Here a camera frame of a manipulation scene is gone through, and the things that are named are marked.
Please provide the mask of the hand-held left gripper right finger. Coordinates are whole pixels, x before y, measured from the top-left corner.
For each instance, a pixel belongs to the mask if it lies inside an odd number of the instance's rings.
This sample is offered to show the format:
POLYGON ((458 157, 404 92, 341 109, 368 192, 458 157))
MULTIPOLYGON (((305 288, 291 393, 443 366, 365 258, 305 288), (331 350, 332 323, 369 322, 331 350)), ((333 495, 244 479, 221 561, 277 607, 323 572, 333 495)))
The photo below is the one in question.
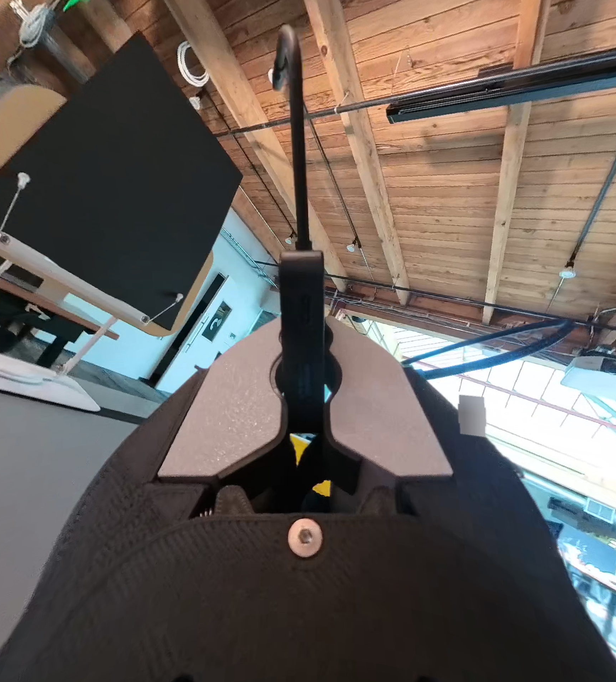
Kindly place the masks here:
POLYGON ((341 371, 330 398, 337 445, 395 477, 451 477, 452 468, 401 364, 372 339, 326 322, 341 371))

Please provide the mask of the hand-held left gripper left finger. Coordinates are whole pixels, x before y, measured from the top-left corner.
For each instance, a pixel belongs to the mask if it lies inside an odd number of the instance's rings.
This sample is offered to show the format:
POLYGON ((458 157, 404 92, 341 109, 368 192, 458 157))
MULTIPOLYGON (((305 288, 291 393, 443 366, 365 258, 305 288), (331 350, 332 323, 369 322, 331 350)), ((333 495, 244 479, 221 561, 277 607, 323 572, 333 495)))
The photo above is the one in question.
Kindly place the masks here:
POLYGON ((226 477, 281 442, 287 408, 275 380, 280 333, 275 319, 211 364, 159 477, 226 477))

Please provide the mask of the black HDMI adapter box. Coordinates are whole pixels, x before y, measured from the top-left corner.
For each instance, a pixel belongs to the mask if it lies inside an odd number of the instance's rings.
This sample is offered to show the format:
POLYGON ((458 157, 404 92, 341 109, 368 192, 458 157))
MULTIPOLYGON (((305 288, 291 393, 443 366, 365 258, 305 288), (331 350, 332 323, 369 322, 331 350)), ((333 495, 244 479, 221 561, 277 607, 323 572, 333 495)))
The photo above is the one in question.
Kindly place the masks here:
POLYGON ((326 340, 324 258, 286 252, 279 265, 281 356, 276 374, 290 432, 318 434, 324 424, 326 340))

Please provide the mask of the braided HDMI cable green plugs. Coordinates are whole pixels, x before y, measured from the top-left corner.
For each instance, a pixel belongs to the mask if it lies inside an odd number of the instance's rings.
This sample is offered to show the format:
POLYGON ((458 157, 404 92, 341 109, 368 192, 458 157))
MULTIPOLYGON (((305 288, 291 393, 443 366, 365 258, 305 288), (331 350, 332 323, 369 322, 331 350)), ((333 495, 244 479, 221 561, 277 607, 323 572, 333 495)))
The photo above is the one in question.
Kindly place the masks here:
POLYGON ((441 354, 452 353, 454 351, 458 351, 469 346, 485 345, 488 342, 494 340, 503 340, 505 338, 513 337, 519 334, 542 331, 545 329, 553 329, 553 333, 550 334, 549 336, 540 338, 525 346, 520 346, 519 348, 512 351, 499 353, 491 357, 482 357, 481 359, 478 360, 464 362, 456 364, 454 366, 444 366, 439 368, 432 368, 430 370, 417 369, 416 372, 425 380, 434 380, 458 376, 460 374, 465 374, 467 372, 490 370, 505 363, 523 360, 526 357, 529 357, 533 354, 545 351, 552 347, 553 345, 557 345, 566 337, 568 337, 572 333, 572 331, 574 331, 575 327, 576 323, 573 320, 566 319, 543 320, 535 323, 530 323, 527 325, 522 325, 517 328, 503 329, 492 334, 472 338, 469 340, 463 340, 461 342, 457 342, 449 346, 444 346, 441 348, 433 349, 432 351, 428 351, 426 353, 417 354, 402 360, 401 365, 405 368, 410 368, 414 367, 414 365, 418 363, 421 363, 433 357, 437 357, 441 354))

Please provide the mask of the yellow plastic bin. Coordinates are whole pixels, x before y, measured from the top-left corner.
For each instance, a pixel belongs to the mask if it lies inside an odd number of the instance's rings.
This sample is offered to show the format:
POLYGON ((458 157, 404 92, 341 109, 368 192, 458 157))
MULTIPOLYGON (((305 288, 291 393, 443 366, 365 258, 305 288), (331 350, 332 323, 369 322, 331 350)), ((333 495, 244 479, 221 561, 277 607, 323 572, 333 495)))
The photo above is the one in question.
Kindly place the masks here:
MULTIPOLYGON (((295 451, 296 465, 301 463, 302 457, 312 442, 312 437, 309 434, 294 434, 289 435, 290 442, 295 451)), ((320 495, 321 497, 328 499, 331 493, 331 481, 322 480, 312 486, 312 492, 320 495)))

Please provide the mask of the dark door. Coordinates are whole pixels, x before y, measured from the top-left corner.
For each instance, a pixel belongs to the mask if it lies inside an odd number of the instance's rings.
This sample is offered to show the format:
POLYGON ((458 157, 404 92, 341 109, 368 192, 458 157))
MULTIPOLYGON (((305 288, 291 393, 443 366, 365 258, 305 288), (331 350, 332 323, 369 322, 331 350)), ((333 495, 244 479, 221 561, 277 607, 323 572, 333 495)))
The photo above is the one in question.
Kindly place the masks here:
POLYGON ((222 288, 226 280, 227 280, 226 275, 223 275, 221 273, 215 275, 209 287, 200 296, 193 310, 188 315, 187 319, 184 322, 183 327, 175 335, 167 351, 164 353, 162 358, 157 363, 155 369, 151 372, 149 377, 141 379, 143 383, 147 384, 147 386, 151 388, 157 387, 159 380, 162 379, 163 375, 173 364, 176 356, 179 354, 185 342, 190 337, 194 327, 199 322, 201 316, 204 314, 207 308, 210 306, 215 295, 218 294, 219 290, 222 288))

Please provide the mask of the wooden desk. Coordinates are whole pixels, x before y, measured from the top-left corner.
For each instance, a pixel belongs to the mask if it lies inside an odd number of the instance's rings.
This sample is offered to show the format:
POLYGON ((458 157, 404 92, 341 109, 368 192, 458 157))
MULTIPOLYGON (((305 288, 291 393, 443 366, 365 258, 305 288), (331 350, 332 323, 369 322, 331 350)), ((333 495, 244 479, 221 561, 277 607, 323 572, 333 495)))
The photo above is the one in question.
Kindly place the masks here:
POLYGON ((22 324, 18 336, 22 339, 33 329, 42 330, 53 336, 53 340, 39 355, 36 364, 51 368, 65 350, 66 345, 78 341, 82 333, 93 335, 101 323, 71 311, 69 306, 49 302, 34 292, 0 277, 0 311, 12 312, 11 320, 22 324))

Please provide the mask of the white ceiling projector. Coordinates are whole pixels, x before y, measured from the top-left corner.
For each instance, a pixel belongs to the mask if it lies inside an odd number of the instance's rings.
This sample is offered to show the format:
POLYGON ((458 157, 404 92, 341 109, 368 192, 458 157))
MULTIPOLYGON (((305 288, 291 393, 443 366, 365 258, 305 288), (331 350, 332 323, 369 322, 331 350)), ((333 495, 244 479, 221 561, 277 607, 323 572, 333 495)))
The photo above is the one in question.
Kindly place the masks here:
POLYGON ((585 349, 564 370, 560 385, 581 394, 616 400, 616 353, 610 346, 585 349))

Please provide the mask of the black board wooden edge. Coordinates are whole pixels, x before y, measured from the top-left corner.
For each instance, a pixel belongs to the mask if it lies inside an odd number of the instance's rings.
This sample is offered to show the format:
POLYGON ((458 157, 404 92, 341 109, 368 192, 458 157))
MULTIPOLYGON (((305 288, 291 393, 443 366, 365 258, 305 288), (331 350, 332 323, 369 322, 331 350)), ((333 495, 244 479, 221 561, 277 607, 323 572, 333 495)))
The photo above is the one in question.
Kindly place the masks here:
POLYGON ((242 173, 134 34, 34 132, 0 124, 0 255, 153 336, 184 324, 242 173))

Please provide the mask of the black ceiling track rail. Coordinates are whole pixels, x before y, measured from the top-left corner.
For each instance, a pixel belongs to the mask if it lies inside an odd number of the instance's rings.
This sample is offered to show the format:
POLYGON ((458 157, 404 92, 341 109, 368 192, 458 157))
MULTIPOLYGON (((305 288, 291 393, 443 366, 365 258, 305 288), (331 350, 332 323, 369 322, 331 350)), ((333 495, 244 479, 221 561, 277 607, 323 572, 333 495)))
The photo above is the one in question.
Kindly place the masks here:
POLYGON ((399 96, 390 124, 616 89, 616 48, 399 96))

